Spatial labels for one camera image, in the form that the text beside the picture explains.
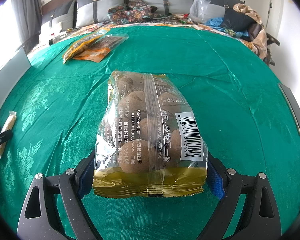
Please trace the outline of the brown balls snack bag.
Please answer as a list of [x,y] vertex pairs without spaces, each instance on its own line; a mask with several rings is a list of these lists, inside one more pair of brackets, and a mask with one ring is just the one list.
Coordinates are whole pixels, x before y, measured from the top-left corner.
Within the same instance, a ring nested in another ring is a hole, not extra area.
[[194,112],[165,75],[114,71],[98,126],[93,190],[107,198],[201,193],[207,146]]

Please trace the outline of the small white snack stick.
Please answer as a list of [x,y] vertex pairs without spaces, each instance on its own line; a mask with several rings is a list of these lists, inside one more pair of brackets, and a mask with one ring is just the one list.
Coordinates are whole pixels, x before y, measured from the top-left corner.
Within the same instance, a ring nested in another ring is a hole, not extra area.
[[17,119],[17,113],[15,111],[10,111],[7,120],[5,121],[1,132],[0,132],[0,159],[3,155],[6,142],[11,139],[13,133],[12,128]]

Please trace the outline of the floral patterned cloth bundle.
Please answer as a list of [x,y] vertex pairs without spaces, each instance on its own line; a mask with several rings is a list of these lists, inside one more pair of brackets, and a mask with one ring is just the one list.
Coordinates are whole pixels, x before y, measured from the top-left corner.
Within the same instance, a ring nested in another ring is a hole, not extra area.
[[165,15],[156,13],[157,7],[148,5],[143,0],[129,0],[126,4],[110,8],[108,17],[112,24],[132,24],[150,22],[165,18]]

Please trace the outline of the beige patterned blanket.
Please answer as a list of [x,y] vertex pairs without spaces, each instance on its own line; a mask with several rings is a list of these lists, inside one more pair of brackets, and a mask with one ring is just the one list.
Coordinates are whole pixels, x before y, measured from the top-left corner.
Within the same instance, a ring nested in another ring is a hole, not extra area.
[[234,11],[253,19],[252,24],[248,27],[249,38],[251,43],[257,49],[257,55],[260,59],[264,59],[267,55],[267,33],[262,22],[261,16],[250,6],[237,3],[233,6]]

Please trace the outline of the white storage box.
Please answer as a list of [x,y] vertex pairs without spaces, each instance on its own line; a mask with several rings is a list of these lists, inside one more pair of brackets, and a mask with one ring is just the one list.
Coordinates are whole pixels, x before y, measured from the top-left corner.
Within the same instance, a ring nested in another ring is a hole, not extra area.
[[0,68],[0,109],[20,78],[31,67],[23,48]]

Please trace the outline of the orange clear snack pouch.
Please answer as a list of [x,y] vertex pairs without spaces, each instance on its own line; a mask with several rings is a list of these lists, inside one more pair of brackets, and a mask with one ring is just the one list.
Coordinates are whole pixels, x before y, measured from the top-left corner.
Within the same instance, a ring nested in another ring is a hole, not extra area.
[[88,60],[100,63],[112,50],[125,42],[127,34],[110,34],[100,38],[90,48],[73,57],[74,60]]

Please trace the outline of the yellow peanut snack bag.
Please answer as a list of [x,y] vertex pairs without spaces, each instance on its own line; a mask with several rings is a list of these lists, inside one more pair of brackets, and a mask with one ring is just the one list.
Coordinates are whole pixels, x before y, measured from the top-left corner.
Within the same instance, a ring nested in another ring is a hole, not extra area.
[[104,36],[109,31],[110,28],[102,27],[97,31],[90,33],[72,43],[62,55],[63,64],[66,64],[69,59],[90,48],[99,38]]

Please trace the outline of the grey curtain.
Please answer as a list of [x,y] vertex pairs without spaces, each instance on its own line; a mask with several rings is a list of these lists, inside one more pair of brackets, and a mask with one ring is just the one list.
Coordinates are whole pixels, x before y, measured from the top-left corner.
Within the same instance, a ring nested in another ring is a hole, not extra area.
[[41,0],[11,0],[21,45],[29,53],[39,43],[42,23]]

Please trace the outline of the grey pillow far left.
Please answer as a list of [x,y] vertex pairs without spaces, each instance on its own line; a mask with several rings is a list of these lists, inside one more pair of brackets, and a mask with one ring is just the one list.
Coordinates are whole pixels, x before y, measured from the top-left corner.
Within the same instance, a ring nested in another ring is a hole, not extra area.
[[76,0],[66,2],[43,16],[39,34],[40,44],[46,44],[59,33],[73,28],[75,2]]

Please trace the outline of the black smartphone screen off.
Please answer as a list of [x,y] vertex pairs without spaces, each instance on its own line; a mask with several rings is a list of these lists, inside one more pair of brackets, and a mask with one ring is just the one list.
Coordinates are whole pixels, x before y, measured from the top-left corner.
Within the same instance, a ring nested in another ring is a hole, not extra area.
[[285,86],[282,83],[279,83],[279,89],[281,90],[281,93],[283,94],[287,105],[290,109],[290,112],[293,116],[293,119],[295,121],[298,133],[300,135],[300,107],[296,101],[296,98],[294,97],[291,89],[287,86]]

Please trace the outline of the clear plastic bag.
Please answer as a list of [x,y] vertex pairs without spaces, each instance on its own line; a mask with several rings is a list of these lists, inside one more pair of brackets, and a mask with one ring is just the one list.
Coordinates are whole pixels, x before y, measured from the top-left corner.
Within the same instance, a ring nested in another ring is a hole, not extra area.
[[206,22],[206,11],[210,3],[211,0],[193,0],[189,13],[191,21],[196,23]]

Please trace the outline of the grey pillow far right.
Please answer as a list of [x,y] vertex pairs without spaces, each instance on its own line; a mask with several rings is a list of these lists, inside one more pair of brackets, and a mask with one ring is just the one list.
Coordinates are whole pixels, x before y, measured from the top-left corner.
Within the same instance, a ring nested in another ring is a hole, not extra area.
[[207,6],[207,10],[203,16],[203,23],[212,18],[223,18],[225,11],[229,8],[233,8],[234,5],[241,3],[240,0],[210,0],[210,4]]

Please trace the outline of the green satin tablecloth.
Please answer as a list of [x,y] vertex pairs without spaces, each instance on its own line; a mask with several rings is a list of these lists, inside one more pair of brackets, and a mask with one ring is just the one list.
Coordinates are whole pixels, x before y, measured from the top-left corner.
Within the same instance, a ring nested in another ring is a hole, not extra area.
[[0,125],[0,239],[300,239],[293,96],[245,45],[101,28],[14,60]]

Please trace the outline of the black cushion bag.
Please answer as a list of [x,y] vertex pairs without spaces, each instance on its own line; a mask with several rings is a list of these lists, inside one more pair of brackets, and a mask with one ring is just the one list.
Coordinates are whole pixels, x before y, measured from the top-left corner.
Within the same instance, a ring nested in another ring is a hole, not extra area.
[[248,15],[236,12],[233,9],[227,9],[220,27],[243,32],[253,23],[255,21]]

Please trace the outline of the floral bed sheet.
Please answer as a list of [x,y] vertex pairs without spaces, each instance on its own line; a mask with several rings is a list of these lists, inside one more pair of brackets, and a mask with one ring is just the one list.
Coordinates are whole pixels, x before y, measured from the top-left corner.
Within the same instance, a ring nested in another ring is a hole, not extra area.
[[[74,38],[77,36],[87,35],[89,33],[95,32],[98,29],[105,27],[105,28],[121,28],[121,27],[136,27],[136,26],[161,26],[161,27],[181,27],[181,28],[191,28],[196,30],[205,30],[212,33],[217,33],[219,35],[227,36],[230,38],[237,39],[239,42],[243,43],[247,48],[249,48],[255,55],[257,55],[256,47],[251,43],[251,39],[249,37],[241,37],[235,38],[226,33],[218,31],[216,29],[212,29],[204,23],[196,23],[192,22],[189,17],[185,17],[183,15],[174,14],[173,16],[168,16],[166,18],[152,20],[150,22],[143,22],[143,23],[132,23],[132,24],[112,24],[110,21],[102,22],[102,23],[95,23],[91,25],[87,25],[85,27],[80,27],[76,29],[70,29],[59,33],[58,35],[54,36],[49,41],[52,44],[55,44],[59,41],[67,40],[70,38]],[[33,57],[33,55],[40,50],[47,48],[49,46],[49,42],[46,44],[38,43],[27,55],[29,57]]]

